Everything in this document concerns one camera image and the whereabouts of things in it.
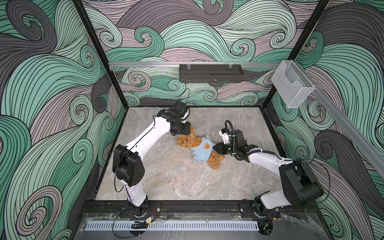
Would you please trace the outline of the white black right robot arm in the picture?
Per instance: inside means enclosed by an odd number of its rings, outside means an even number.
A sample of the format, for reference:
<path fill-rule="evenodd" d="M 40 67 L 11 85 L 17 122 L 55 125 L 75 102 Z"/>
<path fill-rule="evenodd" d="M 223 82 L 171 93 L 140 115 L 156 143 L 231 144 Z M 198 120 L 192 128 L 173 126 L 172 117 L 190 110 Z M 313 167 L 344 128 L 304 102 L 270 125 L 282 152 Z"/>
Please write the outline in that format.
<path fill-rule="evenodd" d="M 324 189 L 307 161 L 283 158 L 272 151 L 249 145 L 240 130 L 222 129 L 219 135 L 223 141 L 214 146 L 219 154 L 258 165 L 280 177 L 282 187 L 279 190 L 256 197 L 260 212 L 286 206 L 302 208 L 323 196 Z"/>

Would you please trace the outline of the brown teddy bear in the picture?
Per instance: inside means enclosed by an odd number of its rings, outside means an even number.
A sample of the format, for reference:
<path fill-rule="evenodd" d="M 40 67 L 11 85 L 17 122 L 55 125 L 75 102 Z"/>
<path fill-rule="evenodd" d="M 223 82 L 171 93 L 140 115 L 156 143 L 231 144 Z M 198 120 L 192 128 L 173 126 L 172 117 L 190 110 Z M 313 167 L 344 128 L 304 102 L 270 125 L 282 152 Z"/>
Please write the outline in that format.
<path fill-rule="evenodd" d="M 189 135 L 178 136 L 177 144 L 180 147 L 190 149 L 195 162 L 206 162 L 213 170 L 217 170 L 225 158 L 224 155 L 219 154 L 214 149 L 217 144 L 208 135 L 196 136 L 193 127 L 190 127 Z"/>

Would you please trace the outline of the light blue bear hoodie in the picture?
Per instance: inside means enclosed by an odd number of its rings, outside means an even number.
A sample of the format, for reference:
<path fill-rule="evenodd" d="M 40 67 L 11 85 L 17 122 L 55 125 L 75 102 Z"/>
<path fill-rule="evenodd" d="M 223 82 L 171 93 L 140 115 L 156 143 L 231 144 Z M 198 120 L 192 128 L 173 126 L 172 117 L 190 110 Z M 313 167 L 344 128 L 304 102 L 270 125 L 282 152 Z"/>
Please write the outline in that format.
<path fill-rule="evenodd" d="M 215 143 L 211 141 L 209 135 L 202 137 L 202 142 L 200 145 L 191 148 L 191 151 L 193 152 L 193 160 L 195 162 L 207 162 L 213 151 L 214 145 Z"/>

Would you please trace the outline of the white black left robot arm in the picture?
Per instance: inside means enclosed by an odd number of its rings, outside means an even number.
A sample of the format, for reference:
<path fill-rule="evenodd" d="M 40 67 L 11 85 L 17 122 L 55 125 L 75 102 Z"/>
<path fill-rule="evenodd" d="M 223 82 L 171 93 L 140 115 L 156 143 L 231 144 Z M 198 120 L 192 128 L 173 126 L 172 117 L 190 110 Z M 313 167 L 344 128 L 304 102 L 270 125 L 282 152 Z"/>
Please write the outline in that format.
<path fill-rule="evenodd" d="M 148 206 L 148 196 L 142 185 L 145 175 L 144 157 L 167 133 L 173 136 L 189 135 L 191 133 L 191 123 L 187 122 L 189 114 L 187 104 L 176 101 L 169 109 L 163 109 L 153 116 L 153 122 L 133 141 L 115 147 L 112 171 L 123 184 L 131 209 L 136 215 L 144 215 Z"/>

